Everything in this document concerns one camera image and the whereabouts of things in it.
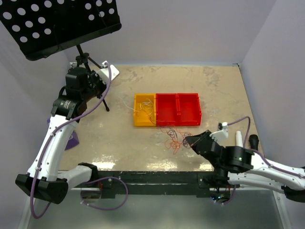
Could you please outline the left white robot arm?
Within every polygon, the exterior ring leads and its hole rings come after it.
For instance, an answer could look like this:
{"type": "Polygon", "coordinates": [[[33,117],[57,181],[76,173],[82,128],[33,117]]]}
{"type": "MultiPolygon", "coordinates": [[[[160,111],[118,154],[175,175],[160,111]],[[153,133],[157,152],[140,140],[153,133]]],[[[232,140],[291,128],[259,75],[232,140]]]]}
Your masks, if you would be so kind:
{"type": "Polygon", "coordinates": [[[53,103],[48,131],[42,146],[26,174],[19,174],[16,185],[28,196],[60,204],[68,190],[84,183],[98,184],[97,167],[79,163],[74,169],[59,173],[66,145],[81,118],[88,115],[87,103],[94,97],[103,100],[112,80],[111,67],[104,63],[99,71],[74,67],[66,74],[66,85],[53,103]]]}

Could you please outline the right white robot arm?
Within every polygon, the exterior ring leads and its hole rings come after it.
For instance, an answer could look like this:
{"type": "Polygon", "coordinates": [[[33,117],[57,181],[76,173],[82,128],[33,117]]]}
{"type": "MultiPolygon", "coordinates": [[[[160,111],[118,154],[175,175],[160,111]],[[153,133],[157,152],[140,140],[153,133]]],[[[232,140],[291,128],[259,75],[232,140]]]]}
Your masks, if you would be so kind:
{"type": "Polygon", "coordinates": [[[209,130],[185,138],[192,150],[214,167],[206,182],[212,187],[248,185],[282,193],[291,201],[305,201],[305,170],[289,167],[263,157],[255,149],[221,146],[226,130],[209,130]]]}

